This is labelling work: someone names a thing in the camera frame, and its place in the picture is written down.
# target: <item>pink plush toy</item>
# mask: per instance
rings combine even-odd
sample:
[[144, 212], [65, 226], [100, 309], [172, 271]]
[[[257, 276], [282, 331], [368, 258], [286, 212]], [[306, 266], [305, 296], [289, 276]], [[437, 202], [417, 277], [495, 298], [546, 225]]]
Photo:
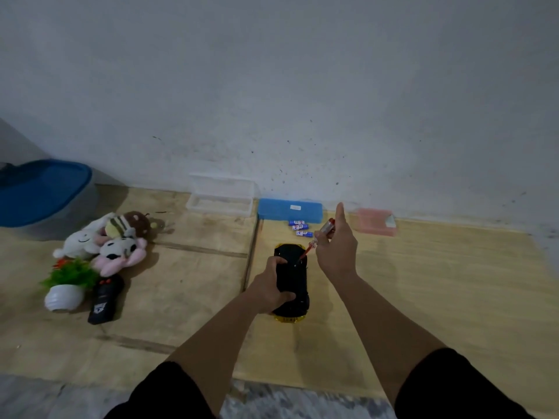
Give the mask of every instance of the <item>pink plush toy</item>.
[[146, 256], [148, 242], [143, 238], [121, 237], [107, 241], [99, 250], [99, 255], [91, 261], [92, 269], [103, 278], [108, 278], [123, 267], [138, 264]]

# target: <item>finger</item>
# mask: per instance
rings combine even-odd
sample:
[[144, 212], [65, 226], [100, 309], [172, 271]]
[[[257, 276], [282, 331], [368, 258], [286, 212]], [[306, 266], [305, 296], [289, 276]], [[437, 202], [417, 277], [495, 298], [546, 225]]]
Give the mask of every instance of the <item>finger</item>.
[[290, 291], [284, 291], [283, 293], [279, 294], [279, 301], [283, 304], [283, 303], [287, 303], [288, 301], [293, 301], [297, 298], [297, 295], [295, 293], [292, 293]]
[[344, 203], [338, 203], [336, 206], [336, 225], [346, 225], [346, 212], [344, 211]]
[[328, 241], [328, 237], [323, 232], [320, 231], [315, 232], [315, 237], [318, 246], [324, 246], [330, 244], [330, 241]]
[[268, 258], [268, 263], [266, 263], [266, 268], [276, 267], [276, 265], [281, 265], [283, 263], [287, 263], [287, 260], [279, 256], [271, 256]]

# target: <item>red screwdriver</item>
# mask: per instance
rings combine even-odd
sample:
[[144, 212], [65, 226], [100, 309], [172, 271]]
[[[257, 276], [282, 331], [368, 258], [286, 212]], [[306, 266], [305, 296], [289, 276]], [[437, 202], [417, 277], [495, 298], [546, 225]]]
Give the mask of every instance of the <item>red screwdriver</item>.
[[[336, 220], [334, 218], [328, 219], [326, 223], [322, 225], [320, 232], [322, 232], [325, 235], [328, 235], [330, 232], [334, 230], [335, 224], [336, 224]], [[299, 257], [299, 260], [304, 258], [307, 255], [307, 253], [311, 251], [312, 248], [316, 247], [317, 242], [318, 240], [316, 239], [316, 237], [314, 237], [314, 239], [309, 243], [309, 247], [305, 250], [303, 254], [301, 254], [301, 257]]]

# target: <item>marble floor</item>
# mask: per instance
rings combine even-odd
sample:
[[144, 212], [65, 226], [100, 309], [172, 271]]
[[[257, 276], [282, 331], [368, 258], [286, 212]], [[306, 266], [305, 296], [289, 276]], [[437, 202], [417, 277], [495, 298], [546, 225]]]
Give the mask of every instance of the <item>marble floor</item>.
[[[129, 393], [0, 374], [0, 417], [102, 418]], [[395, 419], [385, 400], [347, 397], [298, 388], [234, 381], [222, 419]]]

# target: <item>person's left hand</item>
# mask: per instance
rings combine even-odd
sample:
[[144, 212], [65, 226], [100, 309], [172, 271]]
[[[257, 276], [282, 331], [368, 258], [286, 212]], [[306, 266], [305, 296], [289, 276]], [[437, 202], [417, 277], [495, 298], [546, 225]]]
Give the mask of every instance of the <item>person's left hand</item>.
[[276, 265], [287, 263], [287, 260], [272, 256], [268, 258], [266, 268], [254, 277], [254, 281], [247, 288], [246, 294], [251, 302], [258, 306], [258, 313], [269, 313], [283, 303], [295, 300], [295, 293], [280, 292], [277, 288]]

